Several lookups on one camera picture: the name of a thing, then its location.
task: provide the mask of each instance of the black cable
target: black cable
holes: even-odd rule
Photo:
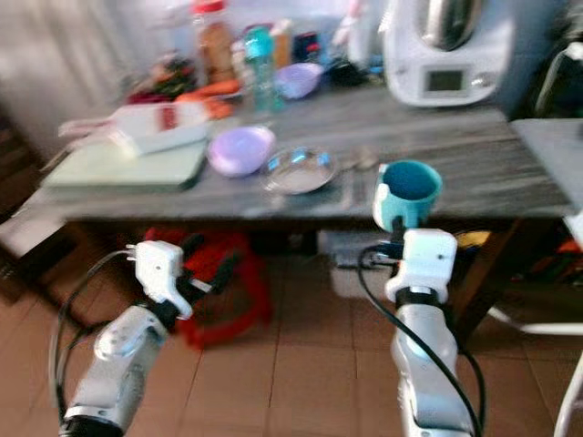
[[[58,390],[59,400],[63,403],[63,405],[66,405],[66,368],[69,363],[69,358],[71,357],[71,352],[79,343],[93,335],[96,331],[105,328],[109,323],[111,323],[111,320],[104,320],[79,330],[75,338],[69,342],[69,344],[67,344],[65,351],[60,355],[58,365],[56,367],[56,389]]]
[[[110,262],[113,258],[118,255],[128,255],[130,252],[128,250],[116,250],[115,252],[111,252],[107,254],[105,257],[100,259],[96,262],[91,269],[87,272],[87,275],[84,279],[76,286],[75,290],[68,299],[65,301],[63,306],[59,309],[57,317],[56,317],[56,325],[53,330],[53,335],[51,337],[50,346],[49,346],[49,353],[48,353],[48,380],[51,386],[51,392],[53,393],[53,398],[58,408],[58,418],[59,423],[62,424],[63,420],[65,419],[66,413],[66,404],[65,399],[61,396],[59,389],[57,387],[57,367],[59,361],[59,351],[61,346],[61,337],[63,336],[63,330],[65,328],[65,324],[63,320],[65,320],[66,316],[69,313],[69,308],[75,301],[75,299],[87,289],[87,284],[89,281],[100,271],[104,265]]]
[[[472,370],[474,371],[474,375],[476,376],[477,381],[477,389],[479,392],[479,407],[477,412],[477,418],[480,421],[480,426],[482,427],[482,431],[486,427],[486,410],[487,410],[487,401],[486,401],[486,381],[484,379],[484,374],[480,369],[480,365],[476,361],[476,358],[463,346],[460,346],[458,343],[459,353],[465,356],[467,362],[470,363],[472,366]]]
[[[404,332],[411,340],[413,340],[417,346],[421,348],[423,352],[429,356],[437,366],[437,368],[444,374],[447,380],[452,384],[455,391],[459,395],[460,399],[464,403],[464,406],[467,408],[467,412],[470,415],[470,419],[472,421],[472,427],[474,428],[474,433],[476,437],[482,437],[482,427],[480,425],[480,421],[476,417],[476,412],[472,407],[472,403],[467,399],[467,396],[464,393],[464,390],[459,385],[457,378],[454,374],[447,368],[443,361],[435,354],[435,352],[425,343],[417,334],[414,333],[407,325],[405,325],[402,321],[397,319],[394,314],[389,311],[384,305],[372,294],[368,285],[366,284],[366,280],[364,279],[363,275],[363,261],[364,257],[367,253],[375,253],[375,252],[383,252],[383,245],[371,246],[369,248],[363,249],[358,256],[358,264],[357,264],[357,273],[358,273],[358,280],[361,283],[369,301],[377,308],[394,326],[396,326],[399,330]]]

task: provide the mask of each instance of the bottle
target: bottle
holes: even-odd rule
[[[276,69],[292,63],[292,21],[283,19],[275,23],[270,31],[275,48],[273,50],[273,64]]]
[[[256,114],[270,115],[281,106],[273,71],[273,40],[267,27],[252,27],[244,38],[245,56],[253,72],[252,98]]]
[[[362,71],[371,63],[373,43],[373,11],[368,0],[353,0],[353,21],[348,35],[348,59]]]
[[[234,79],[230,53],[232,37],[226,24],[224,0],[197,0],[192,12],[198,58],[204,72],[201,85]]]

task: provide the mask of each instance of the carrot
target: carrot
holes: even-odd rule
[[[213,97],[206,98],[204,105],[209,111],[210,118],[215,120],[229,117],[233,112],[231,105]]]
[[[224,80],[216,84],[207,85],[197,90],[201,96],[220,96],[223,94],[233,94],[240,90],[240,82],[237,79]]]
[[[175,102],[202,102],[204,100],[204,97],[201,96],[197,91],[193,92],[193,93],[184,93],[181,94],[180,96],[176,97],[176,100],[174,100]]]

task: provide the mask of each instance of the purple bowl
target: purple bowl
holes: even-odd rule
[[[291,64],[277,71],[275,85],[286,98],[306,97],[316,89],[323,72],[323,67],[318,64]]]
[[[207,156],[215,170],[228,178],[250,175],[267,159],[275,136],[266,127],[237,127],[218,135]]]

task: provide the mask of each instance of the brown floor tile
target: brown floor tile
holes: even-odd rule
[[[498,358],[525,359],[523,339],[526,337],[498,320],[486,316],[472,333],[467,348],[473,353]]]
[[[29,410],[20,407],[0,408],[0,435],[18,437],[17,431],[22,430],[22,427],[30,420],[29,414]]]
[[[235,339],[229,340],[224,345],[231,343],[256,343],[256,342],[272,342],[275,344],[278,339],[280,330],[280,321],[277,319],[271,320],[269,325],[263,324],[261,321],[257,321],[248,330],[243,332],[241,335]]]
[[[148,376],[142,408],[178,418],[187,404],[200,352],[170,337]]]
[[[37,302],[0,353],[5,377],[0,391],[0,408],[28,409],[46,384],[49,335],[55,315]]]
[[[285,430],[268,430],[263,437],[342,437],[330,434],[314,434],[312,432],[298,432]]]
[[[540,361],[530,362],[532,372],[538,382],[545,404],[553,422],[557,422],[558,411],[567,387],[571,382],[573,372],[577,367],[575,361]],[[573,413],[569,427],[569,436],[583,435],[583,411]]]
[[[368,300],[350,302],[353,317],[354,348],[359,350],[389,349],[394,336],[394,326]],[[383,302],[388,309],[393,304]]]
[[[552,422],[528,361],[476,356],[486,379],[486,437],[548,437]],[[458,375],[477,408],[476,379],[461,357]]]
[[[497,307],[524,323],[581,321],[580,290],[568,284],[508,284]]]
[[[31,294],[24,295],[12,305],[7,305],[0,300],[0,353],[35,303],[36,297]]]
[[[290,255],[287,258],[286,280],[321,278],[328,276],[330,264],[328,257],[316,255],[306,257],[303,255]]]
[[[269,417],[270,435],[351,435],[355,418],[354,352],[280,345]]]
[[[99,293],[87,310],[85,317],[89,323],[114,320],[132,303],[133,299],[128,293],[119,290],[116,284],[104,277]]]
[[[13,431],[17,437],[55,437],[58,435],[56,410],[35,408],[27,417],[20,432]]]
[[[126,433],[126,437],[175,437],[179,420],[164,412],[140,410]]]
[[[287,260],[285,257],[271,257],[265,260],[265,278],[270,289],[273,305],[273,319],[281,319],[283,296],[285,295]]]
[[[328,275],[286,284],[280,343],[352,347],[350,301],[336,296]]]
[[[223,424],[183,422],[178,437],[262,437],[262,428],[233,427]]]
[[[523,339],[530,360],[577,361],[583,351],[583,337],[528,335]]]
[[[203,352],[185,412],[188,421],[260,428],[271,393],[275,344],[242,342]]]
[[[360,435],[401,437],[399,375],[389,351],[356,352]]]

